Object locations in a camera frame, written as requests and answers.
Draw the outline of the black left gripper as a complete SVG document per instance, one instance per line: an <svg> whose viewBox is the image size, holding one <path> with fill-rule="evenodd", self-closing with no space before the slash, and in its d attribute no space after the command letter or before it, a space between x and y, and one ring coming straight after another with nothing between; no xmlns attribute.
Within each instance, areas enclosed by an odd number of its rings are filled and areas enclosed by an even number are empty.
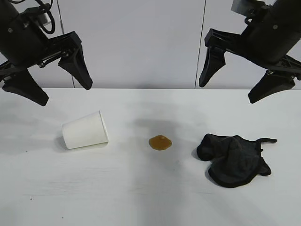
<svg viewBox="0 0 301 226"><path fill-rule="evenodd" d="M29 71L33 65L44 67L58 54L58 65L70 73L86 90L93 81L87 70L81 40L75 32L48 39L29 18L16 10L0 10L0 52L7 62L0 65L5 92L23 96L45 106L48 95L36 83Z"/></svg>

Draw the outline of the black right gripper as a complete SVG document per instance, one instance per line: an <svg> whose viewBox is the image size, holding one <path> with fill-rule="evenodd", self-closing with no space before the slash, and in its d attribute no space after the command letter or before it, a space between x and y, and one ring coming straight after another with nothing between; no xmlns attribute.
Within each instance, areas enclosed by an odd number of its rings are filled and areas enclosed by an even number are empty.
<svg viewBox="0 0 301 226"><path fill-rule="evenodd" d="M254 104L292 89L294 78L301 75L300 62L287 54L301 39L301 8L250 7L245 23L247 27L241 34L209 30L199 86L203 88L226 65L228 51L268 69L248 94L250 103Z"/></svg>

